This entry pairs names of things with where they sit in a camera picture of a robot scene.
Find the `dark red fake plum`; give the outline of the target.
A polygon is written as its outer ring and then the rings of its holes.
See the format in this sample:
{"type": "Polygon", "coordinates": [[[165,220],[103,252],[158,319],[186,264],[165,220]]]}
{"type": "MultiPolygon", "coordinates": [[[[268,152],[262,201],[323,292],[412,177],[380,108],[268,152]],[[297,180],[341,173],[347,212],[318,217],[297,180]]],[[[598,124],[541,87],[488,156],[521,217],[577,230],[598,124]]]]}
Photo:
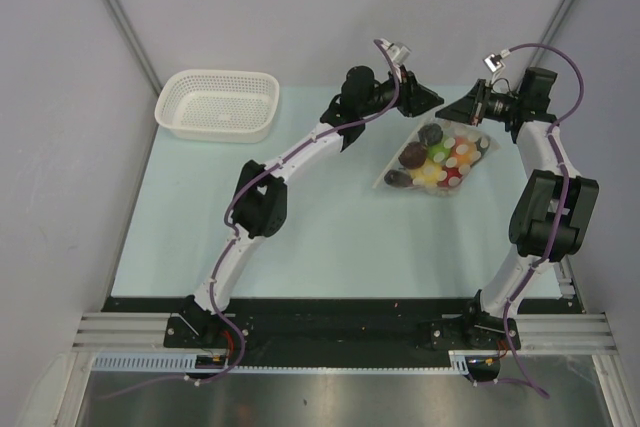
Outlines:
{"type": "Polygon", "coordinates": [[[427,156],[427,147],[421,142],[413,141],[406,144],[398,156],[398,162],[403,168],[413,170],[421,167],[427,156]]]}

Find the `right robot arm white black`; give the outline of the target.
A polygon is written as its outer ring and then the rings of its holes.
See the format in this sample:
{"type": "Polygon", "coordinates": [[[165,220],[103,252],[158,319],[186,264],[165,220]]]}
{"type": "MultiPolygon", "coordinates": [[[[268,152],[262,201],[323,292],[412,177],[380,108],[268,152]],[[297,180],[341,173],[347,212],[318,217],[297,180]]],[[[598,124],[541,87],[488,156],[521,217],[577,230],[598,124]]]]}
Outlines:
{"type": "Polygon", "coordinates": [[[581,247],[599,194],[597,181],[571,164],[560,139],[559,122],[549,113],[557,79],[544,68],[525,71],[514,93],[496,93],[483,79],[437,117],[478,125],[488,119],[504,124],[528,176],[512,214],[512,247],[498,273],[451,318],[426,324],[434,350],[491,350],[505,342],[518,345],[514,320],[532,283],[552,264],[581,247]]]}

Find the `purple fake eggplant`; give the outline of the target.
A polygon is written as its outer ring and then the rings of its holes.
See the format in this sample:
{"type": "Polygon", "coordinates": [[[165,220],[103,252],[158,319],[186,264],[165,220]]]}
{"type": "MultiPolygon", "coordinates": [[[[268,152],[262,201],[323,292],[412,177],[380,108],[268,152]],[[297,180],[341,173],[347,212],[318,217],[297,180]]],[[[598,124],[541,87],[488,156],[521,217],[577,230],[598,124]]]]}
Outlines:
{"type": "Polygon", "coordinates": [[[384,174],[384,183],[394,188],[409,188],[413,186],[413,179],[410,174],[402,170],[389,170],[384,174]]]}

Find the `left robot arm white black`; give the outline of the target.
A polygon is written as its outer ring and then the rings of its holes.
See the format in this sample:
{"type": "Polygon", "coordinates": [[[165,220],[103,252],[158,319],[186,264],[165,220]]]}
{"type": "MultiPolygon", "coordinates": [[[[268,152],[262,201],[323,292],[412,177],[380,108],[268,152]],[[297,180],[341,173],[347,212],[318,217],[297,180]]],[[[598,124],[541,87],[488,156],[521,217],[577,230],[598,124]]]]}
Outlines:
{"type": "Polygon", "coordinates": [[[383,83],[366,66],[352,68],[341,90],[318,123],[301,141],[266,163],[243,166],[234,196],[224,213],[231,229],[209,277],[185,299],[179,319],[197,345],[214,344],[232,290],[257,247],[284,225],[290,184],[317,162],[337,155],[364,133],[365,125],[396,109],[414,118],[444,104],[444,99],[420,84],[405,67],[393,67],[383,83]]]}

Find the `clear polka dot zip bag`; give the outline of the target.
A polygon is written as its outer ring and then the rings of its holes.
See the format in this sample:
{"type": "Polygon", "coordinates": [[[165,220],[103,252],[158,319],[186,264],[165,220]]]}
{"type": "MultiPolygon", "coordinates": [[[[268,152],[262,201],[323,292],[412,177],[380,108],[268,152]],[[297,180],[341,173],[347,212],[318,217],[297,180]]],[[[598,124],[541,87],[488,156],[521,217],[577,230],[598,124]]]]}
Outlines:
{"type": "Polygon", "coordinates": [[[453,196],[499,142],[476,126],[429,117],[401,145],[373,186],[453,196]]]}

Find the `dark brown fake fruit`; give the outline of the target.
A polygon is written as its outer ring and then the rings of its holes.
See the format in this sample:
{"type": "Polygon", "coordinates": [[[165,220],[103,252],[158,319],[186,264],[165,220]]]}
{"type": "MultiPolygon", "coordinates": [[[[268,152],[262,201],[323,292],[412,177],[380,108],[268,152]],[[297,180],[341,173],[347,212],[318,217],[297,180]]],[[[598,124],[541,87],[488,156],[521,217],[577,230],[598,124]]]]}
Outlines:
{"type": "Polygon", "coordinates": [[[419,141],[426,146],[434,146],[439,144],[444,137],[442,127],[437,123],[429,123],[423,125],[418,130],[419,141]]]}

